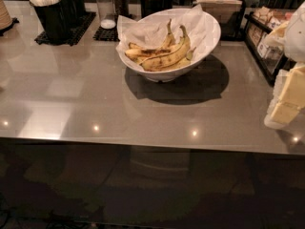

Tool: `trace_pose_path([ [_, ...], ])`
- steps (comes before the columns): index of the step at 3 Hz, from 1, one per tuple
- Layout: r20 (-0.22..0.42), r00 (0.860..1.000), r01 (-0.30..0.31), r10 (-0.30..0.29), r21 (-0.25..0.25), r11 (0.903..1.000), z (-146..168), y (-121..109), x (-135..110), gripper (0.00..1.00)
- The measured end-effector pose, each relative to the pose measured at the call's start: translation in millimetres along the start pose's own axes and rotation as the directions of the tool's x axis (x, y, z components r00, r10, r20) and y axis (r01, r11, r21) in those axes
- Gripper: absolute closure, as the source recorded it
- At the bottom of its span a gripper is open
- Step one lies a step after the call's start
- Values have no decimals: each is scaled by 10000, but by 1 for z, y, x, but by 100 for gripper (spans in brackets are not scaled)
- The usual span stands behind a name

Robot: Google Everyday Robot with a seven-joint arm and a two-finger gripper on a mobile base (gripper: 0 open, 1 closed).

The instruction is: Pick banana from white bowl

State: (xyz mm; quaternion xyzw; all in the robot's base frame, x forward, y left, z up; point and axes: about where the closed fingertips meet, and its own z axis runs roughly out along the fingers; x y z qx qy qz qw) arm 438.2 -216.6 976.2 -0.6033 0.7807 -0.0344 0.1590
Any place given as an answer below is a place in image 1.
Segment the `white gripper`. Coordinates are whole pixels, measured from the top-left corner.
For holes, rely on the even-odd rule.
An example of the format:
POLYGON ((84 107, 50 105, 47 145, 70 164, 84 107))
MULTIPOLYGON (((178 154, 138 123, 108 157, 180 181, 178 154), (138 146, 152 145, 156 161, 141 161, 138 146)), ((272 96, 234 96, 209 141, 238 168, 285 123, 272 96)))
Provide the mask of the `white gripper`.
POLYGON ((267 127, 282 129, 305 107, 305 2, 289 21, 272 30, 263 42, 267 46, 281 48, 286 57, 296 62, 289 71, 279 71, 274 84, 274 97, 281 103, 272 100, 264 118, 267 127))

